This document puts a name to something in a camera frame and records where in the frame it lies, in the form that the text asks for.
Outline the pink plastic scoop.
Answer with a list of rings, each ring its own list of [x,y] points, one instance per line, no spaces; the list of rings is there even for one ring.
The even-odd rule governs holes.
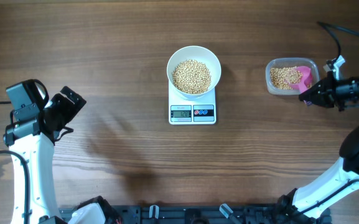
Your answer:
[[[312,72],[309,67],[306,66],[300,66],[296,67],[295,69],[292,69],[290,71],[290,75],[300,75],[299,81],[296,83],[295,81],[292,81],[290,77],[286,80],[287,84],[295,90],[299,90],[300,93],[303,93],[309,89],[309,85],[313,81]]]

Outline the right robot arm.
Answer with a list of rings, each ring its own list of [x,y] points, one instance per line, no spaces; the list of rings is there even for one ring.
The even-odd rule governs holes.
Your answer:
[[[327,77],[299,95],[301,101],[344,111],[359,108],[359,77],[340,79],[336,65],[329,65]],[[343,141],[339,158],[306,186],[282,195],[274,209],[274,223],[322,223],[331,205],[359,190],[359,126]]]

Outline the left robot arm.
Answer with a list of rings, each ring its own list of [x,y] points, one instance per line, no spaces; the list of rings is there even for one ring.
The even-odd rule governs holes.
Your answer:
[[[3,136],[14,169],[13,223],[64,223],[55,195],[52,160],[55,144],[73,130],[67,124],[85,106],[65,86],[50,97],[36,79],[6,89],[12,103],[11,123]]]

